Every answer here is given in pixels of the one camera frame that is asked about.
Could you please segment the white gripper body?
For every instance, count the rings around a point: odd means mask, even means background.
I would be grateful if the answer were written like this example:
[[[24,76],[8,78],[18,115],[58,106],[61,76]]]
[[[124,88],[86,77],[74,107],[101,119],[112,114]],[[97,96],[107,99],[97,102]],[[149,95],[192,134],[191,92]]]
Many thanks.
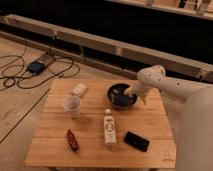
[[[136,94],[137,96],[141,98],[141,101],[143,102],[143,104],[146,104],[146,89],[139,82],[135,82],[133,85],[128,87],[124,91],[124,94],[128,96],[132,96],[133,94]]]

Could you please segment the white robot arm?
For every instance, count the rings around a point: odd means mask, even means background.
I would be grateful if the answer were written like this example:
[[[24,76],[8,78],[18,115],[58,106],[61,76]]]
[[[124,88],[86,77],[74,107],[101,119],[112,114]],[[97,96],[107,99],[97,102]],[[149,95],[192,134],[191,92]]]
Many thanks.
[[[152,88],[185,101],[175,171],[213,171],[213,84],[168,77],[162,65],[141,69],[125,90],[143,103]]]

